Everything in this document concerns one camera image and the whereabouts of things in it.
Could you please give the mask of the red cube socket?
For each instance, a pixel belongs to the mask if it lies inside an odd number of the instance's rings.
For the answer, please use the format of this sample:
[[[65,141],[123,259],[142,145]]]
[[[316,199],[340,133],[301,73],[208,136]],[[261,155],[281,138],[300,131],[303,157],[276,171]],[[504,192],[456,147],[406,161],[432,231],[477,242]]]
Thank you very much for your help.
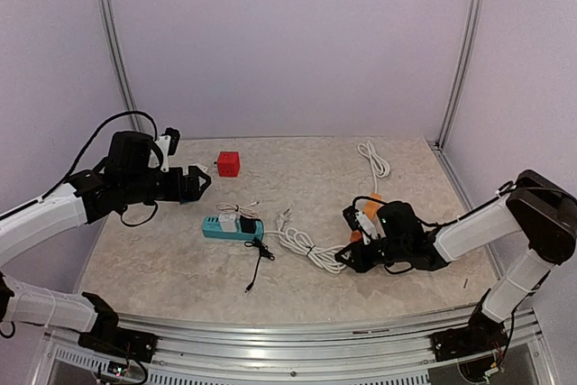
[[[221,151],[215,161],[217,173],[222,178],[236,178],[241,169],[238,151]]]

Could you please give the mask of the orange USB socket block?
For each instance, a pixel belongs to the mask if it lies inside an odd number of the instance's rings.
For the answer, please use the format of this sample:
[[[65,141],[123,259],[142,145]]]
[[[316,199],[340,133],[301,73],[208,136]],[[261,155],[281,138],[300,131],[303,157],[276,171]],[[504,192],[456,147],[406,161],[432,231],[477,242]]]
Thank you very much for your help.
[[[382,196],[370,193],[368,196],[359,196],[353,200],[353,216],[355,229],[362,234],[362,242],[368,245],[379,236],[374,224],[377,211],[383,205]]]

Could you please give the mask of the teal power strip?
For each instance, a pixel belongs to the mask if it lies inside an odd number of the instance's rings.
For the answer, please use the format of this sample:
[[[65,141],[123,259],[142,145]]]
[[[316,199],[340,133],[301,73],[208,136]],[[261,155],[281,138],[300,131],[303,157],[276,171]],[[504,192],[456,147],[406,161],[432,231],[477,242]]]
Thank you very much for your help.
[[[247,218],[242,215],[207,216],[202,224],[202,233],[205,238],[221,239],[239,242],[249,242],[254,239],[262,240],[264,224],[258,218]]]

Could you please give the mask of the black charger with thin cable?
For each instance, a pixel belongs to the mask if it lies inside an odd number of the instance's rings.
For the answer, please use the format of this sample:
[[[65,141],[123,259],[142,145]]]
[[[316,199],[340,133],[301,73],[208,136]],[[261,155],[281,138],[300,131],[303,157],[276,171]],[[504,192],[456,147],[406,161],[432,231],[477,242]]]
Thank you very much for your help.
[[[260,218],[249,218],[246,216],[240,216],[240,227],[243,234],[250,234],[252,239],[244,242],[246,248],[255,248],[258,250],[258,259],[255,264],[254,273],[252,276],[252,281],[245,288],[245,292],[249,293],[258,276],[258,271],[260,268],[261,260],[266,259],[269,261],[275,260],[275,255],[269,250],[269,247],[263,242],[265,235],[265,226]]]

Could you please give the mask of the white plug adapter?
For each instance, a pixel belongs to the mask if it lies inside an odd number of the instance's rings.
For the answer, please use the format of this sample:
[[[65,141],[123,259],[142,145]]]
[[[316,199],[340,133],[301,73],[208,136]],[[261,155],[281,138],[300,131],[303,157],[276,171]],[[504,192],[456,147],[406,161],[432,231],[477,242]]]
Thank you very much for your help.
[[[194,163],[195,167],[198,167],[201,171],[203,171],[204,173],[208,172],[208,167],[200,162],[195,162]]]

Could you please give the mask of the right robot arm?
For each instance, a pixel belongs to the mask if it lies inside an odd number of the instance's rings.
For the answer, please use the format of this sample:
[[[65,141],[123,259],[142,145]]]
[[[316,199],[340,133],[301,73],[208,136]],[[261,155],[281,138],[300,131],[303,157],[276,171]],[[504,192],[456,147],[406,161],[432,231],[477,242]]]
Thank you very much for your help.
[[[343,218],[361,239],[334,256],[364,273],[377,265],[406,263],[410,270],[440,270],[466,253],[511,234],[527,247],[508,272],[483,296],[461,333],[463,347],[482,351],[514,309],[543,283],[551,270],[576,251],[576,198],[533,170],[501,186],[494,198],[447,223],[427,223],[406,202],[378,203],[377,230],[355,205]]]

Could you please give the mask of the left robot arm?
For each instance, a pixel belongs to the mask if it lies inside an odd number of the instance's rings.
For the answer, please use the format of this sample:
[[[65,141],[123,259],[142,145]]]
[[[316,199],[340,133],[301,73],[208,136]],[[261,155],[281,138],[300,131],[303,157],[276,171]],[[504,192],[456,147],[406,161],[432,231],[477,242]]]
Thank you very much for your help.
[[[172,167],[169,159],[179,146],[180,133],[167,128],[151,134],[121,131],[113,134],[107,155],[89,170],[70,167],[43,195],[1,216],[1,262],[57,234],[91,225],[129,206],[157,209],[161,202],[198,201],[211,177],[197,165]],[[90,336],[107,353],[126,344],[118,315],[98,295],[66,294],[1,277],[1,320],[64,328]]]

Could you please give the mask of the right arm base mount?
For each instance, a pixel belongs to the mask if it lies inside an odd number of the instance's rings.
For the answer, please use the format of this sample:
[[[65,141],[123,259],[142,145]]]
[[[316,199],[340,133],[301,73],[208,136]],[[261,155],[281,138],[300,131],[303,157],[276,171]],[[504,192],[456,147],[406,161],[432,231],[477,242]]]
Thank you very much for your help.
[[[489,293],[487,291],[483,295],[465,326],[449,328],[430,336],[437,362],[504,348],[508,344],[503,322],[495,322],[481,312],[483,301]]]

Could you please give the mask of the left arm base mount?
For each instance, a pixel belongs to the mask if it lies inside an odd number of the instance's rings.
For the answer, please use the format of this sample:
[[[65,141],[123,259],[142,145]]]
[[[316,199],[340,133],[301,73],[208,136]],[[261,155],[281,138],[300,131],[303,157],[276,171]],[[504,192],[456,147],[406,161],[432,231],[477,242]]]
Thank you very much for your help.
[[[96,322],[80,333],[78,345],[99,353],[124,357],[127,360],[151,362],[159,337],[152,333],[122,328],[118,314],[98,295],[83,292],[96,311]]]

